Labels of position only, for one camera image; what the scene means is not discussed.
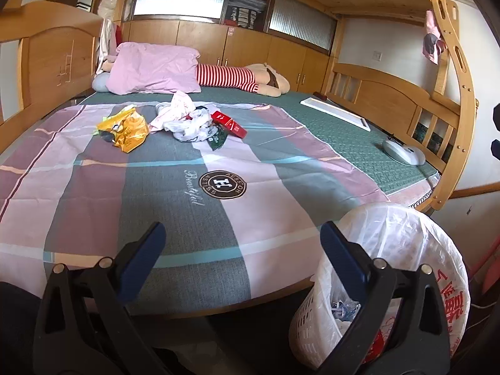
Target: yellow plastic bag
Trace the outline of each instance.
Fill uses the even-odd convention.
[[[107,131],[114,136],[113,145],[129,153],[141,145],[149,134],[146,120],[135,108],[121,111],[97,125],[99,131]]]

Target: screw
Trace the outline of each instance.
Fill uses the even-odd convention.
[[[99,261],[99,266],[101,268],[109,268],[111,265],[113,265],[113,260],[109,257],[104,257]]]
[[[377,269],[385,269],[387,267],[387,262],[385,259],[375,258],[373,260],[373,265],[375,265],[375,268]]]
[[[432,272],[433,272],[433,269],[430,265],[427,265],[426,263],[424,263],[420,269],[422,270],[423,273],[425,273],[426,275],[430,275]]]
[[[64,264],[59,263],[52,268],[52,272],[54,273],[61,273],[64,270]]]

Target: red box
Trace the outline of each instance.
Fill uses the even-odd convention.
[[[234,121],[231,117],[222,114],[220,111],[216,111],[212,114],[213,121],[222,125],[227,131],[236,135],[239,138],[245,138],[247,135],[247,130],[241,127],[236,121]]]

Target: black circular logo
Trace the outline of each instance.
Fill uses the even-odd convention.
[[[213,198],[234,199],[243,196],[247,183],[234,173],[214,170],[199,178],[199,187]]]

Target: striped plush toy leg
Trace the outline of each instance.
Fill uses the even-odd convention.
[[[257,93],[255,76],[246,67],[215,66],[199,63],[196,79],[200,86],[234,87]]]

